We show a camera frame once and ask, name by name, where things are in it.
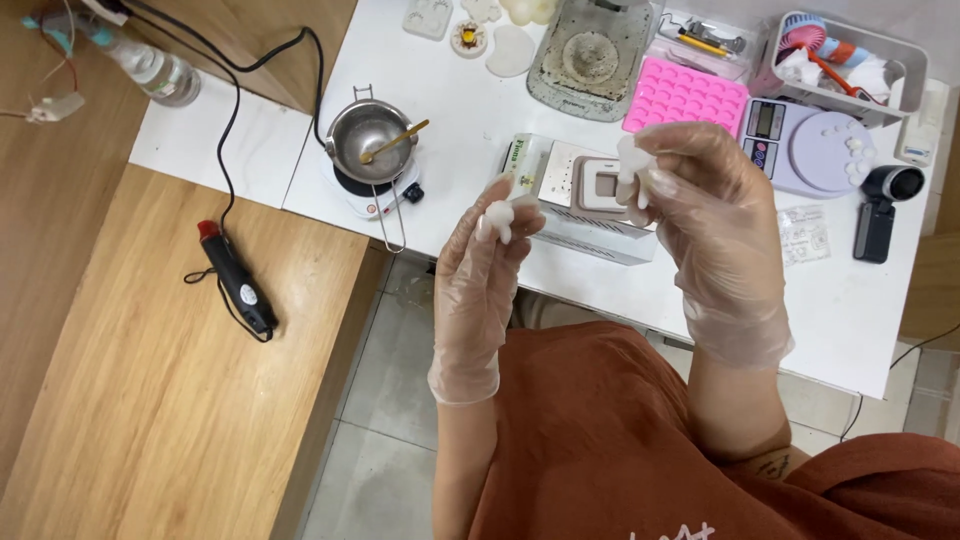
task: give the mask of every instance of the white paper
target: white paper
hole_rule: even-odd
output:
[[[794,207],[777,212],[783,266],[830,257],[827,215],[822,205]]]

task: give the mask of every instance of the person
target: person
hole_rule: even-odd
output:
[[[910,433],[812,458],[791,446],[777,371],[793,338],[766,176],[712,124],[657,126],[636,146],[657,157],[646,217],[677,264],[689,383],[614,322],[507,331],[544,219],[518,205],[514,239],[498,241],[483,215],[511,191],[498,177],[437,262],[434,537],[955,538],[957,447]]]

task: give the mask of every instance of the gloved hand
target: gloved hand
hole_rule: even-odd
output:
[[[483,215],[514,186],[513,174],[496,177],[460,219],[437,260],[434,293],[434,354],[427,374],[438,403],[470,405],[496,393],[496,352],[506,341],[516,274],[530,255],[530,239],[546,223],[533,197],[513,201],[509,245]]]
[[[715,124],[653,126],[635,143],[657,156],[647,213],[677,263],[690,336],[728,366],[776,367],[794,342],[770,180]]]

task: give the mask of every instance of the pink silicone mold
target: pink silicone mold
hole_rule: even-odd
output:
[[[736,137],[749,98],[744,85],[648,57],[622,126],[636,133],[655,124],[702,120],[720,124]]]

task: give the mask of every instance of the gold spoon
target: gold spoon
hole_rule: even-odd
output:
[[[390,148],[391,146],[397,144],[398,142],[400,142],[401,140],[407,138],[408,136],[411,136],[411,135],[415,134],[416,132],[422,130],[422,129],[425,128],[426,125],[429,124],[429,123],[430,123],[430,120],[423,120],[422,122],[420,122],[420,123],[417,124],[416,126],[410,128],[409,130],[407,130],[407,131],[403,132],[402,134],[400,134],[399,137],[397,137],[397,138],[395,138],[394,140],[388,142],[387,144],[384,144],[383,146],[381,146],[379,150],[377,150],[377,151],[375,151],[375,152],[364,152],[363,154],[360,155],[360,162],[363,163],[364,165],[369,164],[371,161],[373,161],[373,157],[374,157],[374,156],[376,156],[376,155],[379,154],[380,152],[383,152],[384,150]]]

